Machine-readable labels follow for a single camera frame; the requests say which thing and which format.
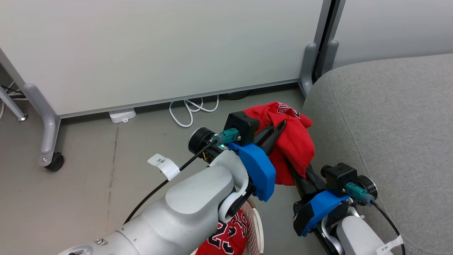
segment white label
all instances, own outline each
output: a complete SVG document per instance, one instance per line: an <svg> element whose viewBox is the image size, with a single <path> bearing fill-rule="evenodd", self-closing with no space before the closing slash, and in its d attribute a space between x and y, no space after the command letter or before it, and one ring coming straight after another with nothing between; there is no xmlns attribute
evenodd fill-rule
<svg viewBox="0 0 453 255"><path fill-rule="evenodd" d="M376 249L377 255L384 255L389 252L392 248L403 244L403 238L399 235L395 240L390 241L383 246Z"/></svg>
<svg viewBox="0 0 453 255"><path fill-rule="evenodd" d="M148 159L148 163L158 167L162 173L165 174L167 179L171 181L175 176L177 176L181 171L179 167L171 161L171 159L166 158L160 154L156 154Z"/></svg>

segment whiteboard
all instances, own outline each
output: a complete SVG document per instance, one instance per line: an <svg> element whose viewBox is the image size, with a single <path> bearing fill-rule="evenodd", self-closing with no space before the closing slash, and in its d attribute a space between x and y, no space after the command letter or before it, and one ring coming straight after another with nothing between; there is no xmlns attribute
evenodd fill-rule
<svg viewBox="0 0 453 255"><path fill-rule="evenodd" d="M346 0L333 67L453 53L451 0Z"/></svg>
<svg viewBox="0 0 453 255"><path fill-rule="evenodd" d="M299 77L320 0L2 0L0 49L57 115Z"/></svg>

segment black cable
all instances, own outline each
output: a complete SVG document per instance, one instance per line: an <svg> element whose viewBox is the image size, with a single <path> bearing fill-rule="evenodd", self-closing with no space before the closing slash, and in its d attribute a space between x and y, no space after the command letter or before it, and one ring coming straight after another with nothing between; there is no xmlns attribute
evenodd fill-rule
<svg viewBox="0 0 453 255"><path fill-rule="evenodd" d="M12 89L12 88L8 88L8 87L6 87L6 86L3 86L3 85L0 85L0 86L1 86L2 88L4 88L4 89L7 89L7 90L11 90L12 92L16 92L16 93L19 93L19 94L22 94L22 95L24 94L23 92L20 92L20 91L14 90L14 89Z"/></svg>
<svg viewBox="0 0 453 255"><path fill-rule="evenodd" d="M197 152L192 158L189 159L189 161L187 161L182 167L179 168L179 171L182 171L184 170L188 165L190 165L190 163L192 163L195 159L197 159L198 156L200 156L203 152L205 152L205 150L207 150L209 147L211 147L212 145L214 145L216 143L216 141L211 141L210 143L208 143L205 147L203 147L203 149L201 149L199 152ZM149 193L136 207L135 209L129 214L129 217L127 217L126 221L123 223L126 224L128 223L132 217L134 217L134 214L140 209L140 207L142 207L142 205L150 198L152 197L152 195L154 195L157 191L159 191L163 186L165 186L165 184L167 184L169 181L168 180L165 180L164 182L162 182L159 186L157 186L157 188L155 188L153 191L151 191L151 193Z"/></svg>
<svg viewBox="0 0 453 255"><path fill-rule="evenodd" d="M395 231L396 235L400 236L400 232L396 228L396 226L393 223L393 221L386 214L386 212L384 212L384 210L378 204L376 204L376 202L374 202L373 200L371 200L371 204L374 205L374 207L376 207L376 209L378 209L381 212L381 214L385 217L385 219L390 223L390 226L392 226L392 228ZM406 254L406 248L404 247L404 244L401 244L401 249L403 251L403 255L405 255Z"/></svg>
<svg viewBox="0 0 453 255"><path fill-rule="evenodd" d="M238 98L231 98L231 97L226 96L226 94L221 94L220 96L226 100L239 100L239 99L244 99L244 98L250 96L252 91L253 91L253 89L249 90L245 95L243 95L242 97L238 97Z"/></svg>

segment gray sofa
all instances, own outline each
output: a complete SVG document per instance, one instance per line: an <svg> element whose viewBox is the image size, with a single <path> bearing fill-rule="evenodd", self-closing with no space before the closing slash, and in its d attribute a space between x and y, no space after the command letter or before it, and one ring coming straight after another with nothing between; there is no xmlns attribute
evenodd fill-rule
<svg viewBox="0 0 453 255"><path fill-rule="evenodd" d="M369 176L407 254L453 254L453 54L334 69L302 113L313 120L316 171L344 162ZM376 208L361 213L384 242L395 239Z"/></svg>

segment concrete floor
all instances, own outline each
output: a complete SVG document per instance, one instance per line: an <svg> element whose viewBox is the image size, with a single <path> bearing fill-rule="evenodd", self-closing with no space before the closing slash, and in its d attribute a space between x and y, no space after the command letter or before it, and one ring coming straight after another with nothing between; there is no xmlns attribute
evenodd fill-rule
<svg viewBox="0 0 453 255"><path fill-rule="evenodd" d="M222 100L213 113L195 113L189 128L173 121L167 104L138 108L128 123L113 124L107 113L65 119L57 151L66 161L55 173L38 166L41 119L28 102L18 102L28 120L18 122L9 109L0 120L1 254L58 254L120 228L165 179L147 163L151 156L159 153L182 165L192 156L187 141L198 127L221 131L228 113L272 101L301 110L304 98L294 86L255 91L242 100ZM206 107L214 105L211 101ZM182 103L174 107L180 121L188 123ZM205 167L196 160L146 205ZM294 186L276 186L267 203L255 200L264 226L265 254L324 254L315 236L299 238L293 230L292 205L298 200Z"/></svg>

